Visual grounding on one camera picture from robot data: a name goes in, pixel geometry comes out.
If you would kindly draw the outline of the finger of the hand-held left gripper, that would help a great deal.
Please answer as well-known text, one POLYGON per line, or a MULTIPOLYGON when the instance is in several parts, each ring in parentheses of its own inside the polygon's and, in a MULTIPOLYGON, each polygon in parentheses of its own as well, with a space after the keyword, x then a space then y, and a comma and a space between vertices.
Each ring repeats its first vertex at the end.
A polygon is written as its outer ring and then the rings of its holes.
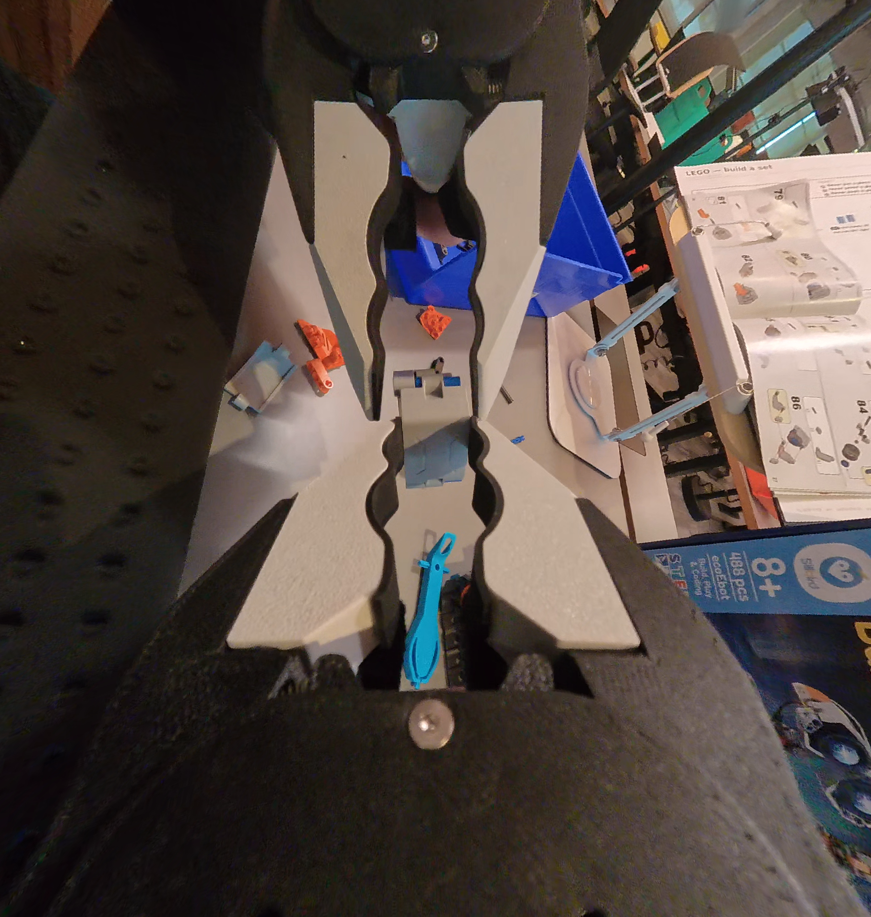
MULTIPOLYGON (((388 300, 387 227, 396 241, 417 237, 413 191, 392 138, 354 102, 316 101, 313 118, 312 258, 359 404, 381 418, 386 349, 380 330, 388 300)), ((442 211, 460 212, 450 186, 442 211)))
POLYGON ((482 320, 473 363, 478 417, 487 417, 504 384, 532 299, 541 243, 543 103, 499 104, 464 145, 466 189, 480 240, 473 280, 482 320))

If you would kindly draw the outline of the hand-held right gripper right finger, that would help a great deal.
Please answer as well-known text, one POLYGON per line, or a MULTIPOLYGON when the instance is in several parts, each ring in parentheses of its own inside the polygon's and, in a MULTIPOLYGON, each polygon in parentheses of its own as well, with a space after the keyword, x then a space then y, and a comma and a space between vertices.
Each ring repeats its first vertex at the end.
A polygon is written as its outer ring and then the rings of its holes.
POLYGON ((471 440, 494 500, 475 548, 492 646, 510 656, 639 648, 576 496, 490 423, 474 419, 471 440))

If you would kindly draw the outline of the blue parts bin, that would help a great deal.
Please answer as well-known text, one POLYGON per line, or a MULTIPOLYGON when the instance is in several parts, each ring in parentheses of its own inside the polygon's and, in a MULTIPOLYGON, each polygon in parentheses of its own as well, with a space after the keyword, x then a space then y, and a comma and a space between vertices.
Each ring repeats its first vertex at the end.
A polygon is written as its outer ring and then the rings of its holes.
MULTIPOLYGON (((470 310, 468 289, 476 244, 439 246, 418 237, 416 247, 387 249, 390 294, 418 306, 470 310)), ((553 317, 625 284, 631 274, 584 157, 577 155, 534 283, 526 315, 553 317)))

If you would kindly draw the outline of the small orange building piece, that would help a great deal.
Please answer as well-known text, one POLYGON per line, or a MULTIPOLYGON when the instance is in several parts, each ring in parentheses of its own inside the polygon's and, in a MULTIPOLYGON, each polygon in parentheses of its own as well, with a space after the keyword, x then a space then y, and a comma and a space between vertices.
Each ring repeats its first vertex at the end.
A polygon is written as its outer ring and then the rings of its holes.
POLYGON ((344 366, 344 355, 337 335, 333 330, 319 327, 301 319, 297 320, 295 325, 300 330, 315 361, 319 361, 327 371, 336 370, 344 366))

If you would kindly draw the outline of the grey panel piece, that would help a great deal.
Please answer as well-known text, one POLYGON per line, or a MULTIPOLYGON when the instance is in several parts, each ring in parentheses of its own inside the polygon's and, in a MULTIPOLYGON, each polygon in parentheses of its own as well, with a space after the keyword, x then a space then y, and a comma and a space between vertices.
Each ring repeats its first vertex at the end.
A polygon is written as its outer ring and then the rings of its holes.
POLYGON ((459 483, 468 466, 472 406, 467 386, 446 388, 443 396, 415 388, 415 373, 444 373, 444 359, 415 371, 395 371, 393 390, 402 429, 403 469, 408 489, 459 483))

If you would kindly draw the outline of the person's left hand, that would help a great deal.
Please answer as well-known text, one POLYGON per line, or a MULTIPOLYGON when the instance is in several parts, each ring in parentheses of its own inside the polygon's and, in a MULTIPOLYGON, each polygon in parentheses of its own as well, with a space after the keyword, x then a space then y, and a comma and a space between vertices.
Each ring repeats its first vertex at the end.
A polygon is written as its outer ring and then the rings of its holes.
POLYGON ((432 243, 441 246, 458 246, 461 242, 477 241, 477 230, 460 212, 449 209, 450 215, 442 211, 437 194, 415 188, 413 206, 416 233, 432 243))

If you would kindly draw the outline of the toy tracked robot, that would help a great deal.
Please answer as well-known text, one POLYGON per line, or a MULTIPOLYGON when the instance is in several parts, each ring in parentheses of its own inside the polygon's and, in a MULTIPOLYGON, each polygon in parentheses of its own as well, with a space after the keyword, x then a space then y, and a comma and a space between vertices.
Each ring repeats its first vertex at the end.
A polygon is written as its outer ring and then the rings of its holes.
POLYGON ((464 612, 464 598, 469 587, 469 577, 453 575, 441 589, 439 605, 441 659, 446 687, 455 691, 465 691, 468 688, 467 655, 470 640, 464 612))

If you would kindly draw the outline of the cyan brick separator tool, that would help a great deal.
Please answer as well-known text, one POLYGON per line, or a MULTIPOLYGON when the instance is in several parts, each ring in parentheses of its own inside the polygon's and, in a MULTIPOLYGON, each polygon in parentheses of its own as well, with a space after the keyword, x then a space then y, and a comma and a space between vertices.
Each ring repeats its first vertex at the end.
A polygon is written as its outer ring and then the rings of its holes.
POLYGON ((431 680, 441 654, 439 624, 441 587, 450 570, 456 535, 443 533, 429 553, 418 561, 419 589, 415 612, 406 633, 403 673, 409 686, 418 691, 431 680))

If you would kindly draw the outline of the green bag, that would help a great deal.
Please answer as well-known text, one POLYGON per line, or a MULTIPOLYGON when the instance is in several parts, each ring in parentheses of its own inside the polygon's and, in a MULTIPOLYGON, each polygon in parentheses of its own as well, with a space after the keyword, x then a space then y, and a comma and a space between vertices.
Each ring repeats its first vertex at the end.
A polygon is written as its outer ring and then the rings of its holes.
POLYGON ((704 119, 709 112, 711 95, 711 80, 705 78, 682 92, 655 114, 662 148, 672 144, 704 119))

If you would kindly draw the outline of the black pole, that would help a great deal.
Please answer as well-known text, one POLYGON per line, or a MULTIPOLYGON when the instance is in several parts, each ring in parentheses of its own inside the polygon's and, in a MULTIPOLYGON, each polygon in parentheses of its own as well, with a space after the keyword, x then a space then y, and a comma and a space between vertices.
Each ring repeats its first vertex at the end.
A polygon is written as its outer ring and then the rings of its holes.
POLYGON ((646 31, 662 1, 616 1, 602 17, 592 50, 605 76, 616 75, 646 31))

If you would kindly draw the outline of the orange container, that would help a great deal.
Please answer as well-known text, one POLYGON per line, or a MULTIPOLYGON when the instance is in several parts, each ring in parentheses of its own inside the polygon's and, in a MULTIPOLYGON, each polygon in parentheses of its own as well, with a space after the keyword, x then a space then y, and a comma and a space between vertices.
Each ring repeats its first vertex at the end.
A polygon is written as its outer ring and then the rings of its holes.
POLYGON ((748 488, 752 499, 759 505, 776 525, 782 525, 780 513, 776 507, 773 493, 769 487, 766 475, 747 465, 742 466, 747 479, 748 488))

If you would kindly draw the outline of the book stand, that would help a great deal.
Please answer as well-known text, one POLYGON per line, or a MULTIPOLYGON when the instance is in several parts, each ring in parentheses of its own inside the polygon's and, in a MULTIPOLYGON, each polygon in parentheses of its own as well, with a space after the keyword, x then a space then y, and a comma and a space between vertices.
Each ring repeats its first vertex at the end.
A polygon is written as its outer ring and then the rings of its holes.
POLYGON ((621 474, 621 445, 650 441, 672 419, 709 402, 739 415, 753 394, 709 243, 701 230, 691 230, 678 241, 677 250, 676 278, 600 341, 566 313, 546 320, 551 433, 558 445, 609 479, 621 474), (689 307, 688 324, 702 383, 664 410, 631 425, 620 422, 614 404, 612 352, 641 321, 678 295, 689 307))

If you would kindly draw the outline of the chair with curved black back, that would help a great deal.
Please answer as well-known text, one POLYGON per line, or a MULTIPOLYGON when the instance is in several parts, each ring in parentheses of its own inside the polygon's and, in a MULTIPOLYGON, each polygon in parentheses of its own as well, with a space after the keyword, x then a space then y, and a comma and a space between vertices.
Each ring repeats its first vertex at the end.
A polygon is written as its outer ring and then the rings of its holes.
POLYGON ((722 32, 698 32, 668 48, 656 60, 664 95, 675 99, 719 67, 744 72, 746 67, 734 38, 722 32))

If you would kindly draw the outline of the blue robot kit box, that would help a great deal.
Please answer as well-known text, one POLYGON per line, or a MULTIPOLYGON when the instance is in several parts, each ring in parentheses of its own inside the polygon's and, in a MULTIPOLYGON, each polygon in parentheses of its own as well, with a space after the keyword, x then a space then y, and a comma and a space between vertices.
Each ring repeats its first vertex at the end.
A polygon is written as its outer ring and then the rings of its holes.
POLYGON ((871 520, 641 549, 747 671, 825 845, 871 912, 871 520))

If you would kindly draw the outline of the white instruction booklet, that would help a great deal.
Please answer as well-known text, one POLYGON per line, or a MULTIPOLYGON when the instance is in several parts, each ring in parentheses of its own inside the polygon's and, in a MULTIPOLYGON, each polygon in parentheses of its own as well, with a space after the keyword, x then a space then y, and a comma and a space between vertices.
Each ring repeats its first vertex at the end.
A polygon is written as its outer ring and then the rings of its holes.
POLYGON ((741 352, 781 513, 871 516, 871 152, 676 177, 688 287, 741 352))

